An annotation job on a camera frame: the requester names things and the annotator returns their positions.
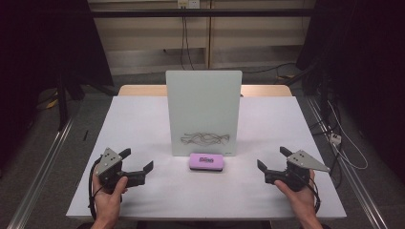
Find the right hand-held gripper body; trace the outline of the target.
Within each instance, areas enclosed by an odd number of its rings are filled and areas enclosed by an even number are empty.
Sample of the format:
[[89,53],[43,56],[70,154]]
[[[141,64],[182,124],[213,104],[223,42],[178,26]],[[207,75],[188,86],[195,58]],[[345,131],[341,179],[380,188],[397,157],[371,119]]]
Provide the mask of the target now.
[[330,168],[307,152],[299,150],[287,157],[285,171],[267,169],[265,183],[273,184],[275,180],[281,180],[290,190],[299,192],[309,183],[310,170],[329,172]]

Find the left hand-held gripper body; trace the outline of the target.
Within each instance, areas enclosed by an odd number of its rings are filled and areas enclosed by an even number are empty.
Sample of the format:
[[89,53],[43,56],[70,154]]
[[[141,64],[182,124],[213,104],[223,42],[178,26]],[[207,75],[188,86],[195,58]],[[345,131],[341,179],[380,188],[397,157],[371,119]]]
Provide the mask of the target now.
[[124,172],[122,170],[123,160],[111,148],[106,148],[100,159],[96,163],[95,174],[99,179],[102,188],[107,190],[114,190],[118,181],[122,177],[127,177],[127,188],[136,187],[145,184],[146,175],[140,171]]

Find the purple whiteboard eraser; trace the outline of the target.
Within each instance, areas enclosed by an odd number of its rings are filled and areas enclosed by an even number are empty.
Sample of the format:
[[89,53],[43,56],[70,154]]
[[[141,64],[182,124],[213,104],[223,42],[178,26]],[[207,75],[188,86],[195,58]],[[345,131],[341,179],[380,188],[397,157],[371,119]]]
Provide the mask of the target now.
[[189,158],[189,168],[191,170],[220,172],[224,168],[224,157],[222,155],[193,153]]

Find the small frosted glass whiteboard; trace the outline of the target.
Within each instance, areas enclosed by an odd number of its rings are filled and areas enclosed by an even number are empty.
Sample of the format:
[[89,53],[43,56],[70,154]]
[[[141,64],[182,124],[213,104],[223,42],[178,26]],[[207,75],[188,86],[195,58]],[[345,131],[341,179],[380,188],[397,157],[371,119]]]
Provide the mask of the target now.
[[173,155],[236,154],[242,76],[240,71],[165,73]]

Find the person's left hand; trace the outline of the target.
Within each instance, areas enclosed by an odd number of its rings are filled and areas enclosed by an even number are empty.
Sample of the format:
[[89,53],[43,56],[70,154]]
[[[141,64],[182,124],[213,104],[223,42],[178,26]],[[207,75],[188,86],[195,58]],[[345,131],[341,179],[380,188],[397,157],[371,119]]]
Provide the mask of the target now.
[[120,197],[127,191],[128,178],[122,177],[114,191],[104,191],[96,175],[93,175],[93,188],[96,204],[96,220],[118,221],[120,213]]

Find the person's right hand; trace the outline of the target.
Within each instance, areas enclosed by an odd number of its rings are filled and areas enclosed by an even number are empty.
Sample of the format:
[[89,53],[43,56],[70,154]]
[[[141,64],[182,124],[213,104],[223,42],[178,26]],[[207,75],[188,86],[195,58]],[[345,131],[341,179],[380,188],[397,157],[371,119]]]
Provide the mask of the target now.
[[299,192],[294,192],[281,180],[274,182],[275,186],[288,198],[295,216],[300,219],[317,218],[314,208],[314,194],[306,187]]

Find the black metal stand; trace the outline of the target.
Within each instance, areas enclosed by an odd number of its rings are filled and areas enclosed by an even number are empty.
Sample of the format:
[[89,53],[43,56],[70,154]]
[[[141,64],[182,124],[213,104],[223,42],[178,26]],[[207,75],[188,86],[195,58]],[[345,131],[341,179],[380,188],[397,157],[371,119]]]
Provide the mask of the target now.
[[69,94],[73,100],[82,100],[85,93],[81,89],[79,78],[71,73],[60,73],[56,77],[56,86],[59,106],[58,130],[62,131],[69,119],[66,94]]

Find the dark curtain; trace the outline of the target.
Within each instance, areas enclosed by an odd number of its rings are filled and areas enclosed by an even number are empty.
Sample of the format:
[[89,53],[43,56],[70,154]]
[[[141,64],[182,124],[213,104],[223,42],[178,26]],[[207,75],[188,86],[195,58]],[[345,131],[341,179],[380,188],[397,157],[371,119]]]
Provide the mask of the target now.
[[33,121],[39,94],[113,79],[88,0],[0,0],[0,169]]
[[315,0],[313,16],[296,66],[303,70],[327,55],[335,89],[346,101],[382,160],[405,184],[405,0]]

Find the black horizontal bar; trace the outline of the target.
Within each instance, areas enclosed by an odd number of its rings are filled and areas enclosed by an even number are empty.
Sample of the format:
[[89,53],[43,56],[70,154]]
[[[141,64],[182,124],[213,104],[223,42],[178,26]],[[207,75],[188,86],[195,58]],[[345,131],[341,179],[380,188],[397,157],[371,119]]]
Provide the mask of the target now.
[[138,18],[138,17],[300,17],[313,16],[311,9],[275,9],[275,10],[93,10],[96,18]]

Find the metal floor rail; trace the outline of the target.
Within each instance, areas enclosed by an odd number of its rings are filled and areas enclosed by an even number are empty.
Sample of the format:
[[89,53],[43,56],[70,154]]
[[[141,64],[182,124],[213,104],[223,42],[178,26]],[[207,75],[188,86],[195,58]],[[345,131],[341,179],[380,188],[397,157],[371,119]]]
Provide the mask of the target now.
[[317,103],[315,98],[307,98],[309,107],[319,122],[320,129],[324,132],[326,141],[331,146],[333,151],[334,160],[340,165],[342,173],[346,177],[346,181],[352,187],[352,190],[363,209],[363,212],[367,216],[369,222],[372,225],[373,229],[388,229],[388,226],[381,215],[377,205],[373,201],[370,193],[367,191],[365,185],[361,181],[359,175],[357,174],[358,168],[353,166],[343,150],[339,151],[337,146],[334,143],[330,142],[330,136],[326,134],[327,130],[330,130],[330,126],[325,124],[321,117],[320,105]]
[[53,140],[53,144],[49,149],[44,161],[36,173],[28,191],[22,198],[20,204],[18,205],[7,229],[25,229],[32,210],[38,201],[38,198],[43,190],[45,182],[51,172],[51,169],[66,141],[67,136],[73,126],[74,119],[70,117],[63,128],[59,130]]

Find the white wall outlet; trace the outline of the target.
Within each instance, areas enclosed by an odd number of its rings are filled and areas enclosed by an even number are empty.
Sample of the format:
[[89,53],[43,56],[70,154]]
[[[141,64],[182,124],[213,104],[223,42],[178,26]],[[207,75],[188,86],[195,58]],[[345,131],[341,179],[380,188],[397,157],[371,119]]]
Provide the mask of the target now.
[[178,0],[179,9],[196,10],[201,7],[200,0]]

